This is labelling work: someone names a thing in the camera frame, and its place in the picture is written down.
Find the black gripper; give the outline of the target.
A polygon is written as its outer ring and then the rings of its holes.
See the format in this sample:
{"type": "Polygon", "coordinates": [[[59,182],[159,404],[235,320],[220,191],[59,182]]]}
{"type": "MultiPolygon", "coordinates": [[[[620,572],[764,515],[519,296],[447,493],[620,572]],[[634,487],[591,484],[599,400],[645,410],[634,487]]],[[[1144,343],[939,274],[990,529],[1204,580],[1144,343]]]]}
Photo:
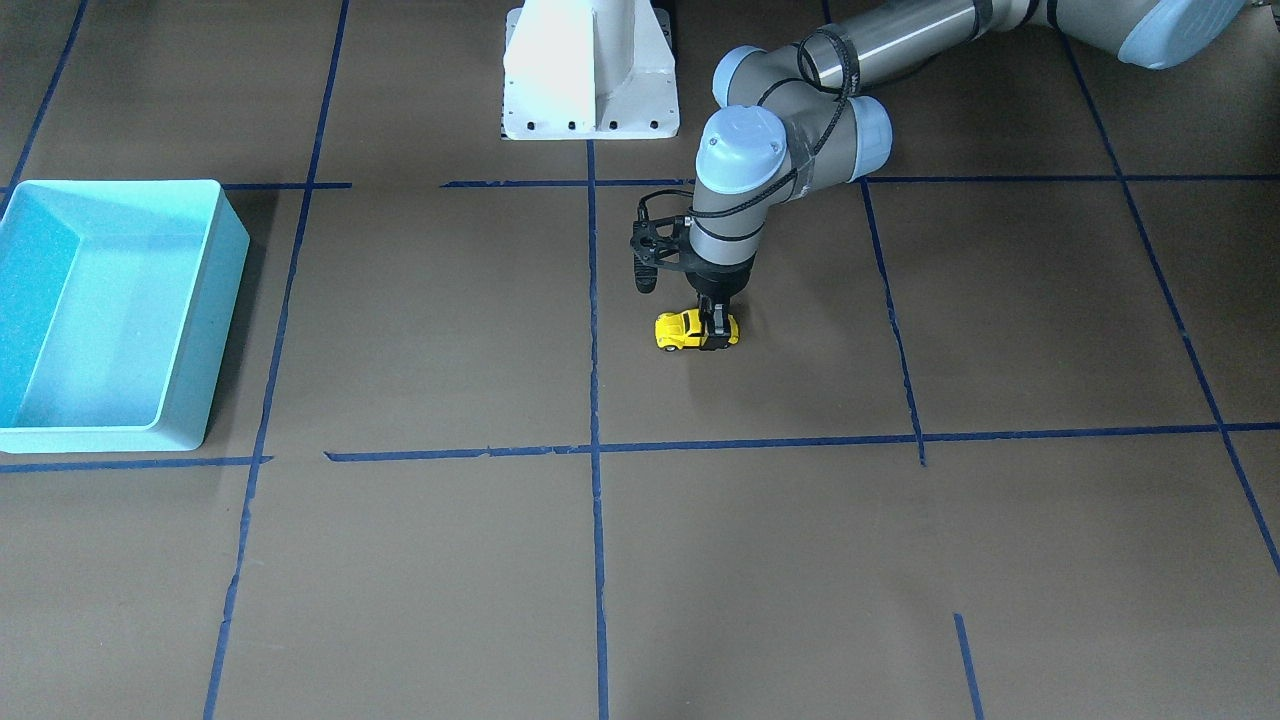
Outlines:
{"type": "Polygon", "coordinates": [[[750,279],[756,252],[756,233],[723,240],[705,232],[692,217],[652,219],[637,214],[630,247],[634,254],[634,282],[640,293],[657,287],[658,272],[677,272],[698,292],[698,313],[707,319],[707,351],[731,346],[728,304],[750,279]]]}

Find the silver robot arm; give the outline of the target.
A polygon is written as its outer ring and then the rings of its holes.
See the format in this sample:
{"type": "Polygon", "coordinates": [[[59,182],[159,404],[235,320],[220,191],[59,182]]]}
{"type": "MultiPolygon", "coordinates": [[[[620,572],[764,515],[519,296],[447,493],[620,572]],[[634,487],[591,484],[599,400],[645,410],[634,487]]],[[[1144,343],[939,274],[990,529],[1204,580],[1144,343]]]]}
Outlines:
{"type": "Polygon", "coordinates": [[[713,74],[717,109],[703,127],[687,209],[654,218],[649,197],[637,201],[637,291],[650,293],[666,270],[696,295],[694,307],[655,319],[655,346],[714,351],[739,342],[731,302],[748,286],[769,210],[888,161],[893,128],[872,87],[1025,26],[1169,69],[1204,50],[1240,10],[1239,1],[887,1],[787,47],[731,50],[713,74]]]}

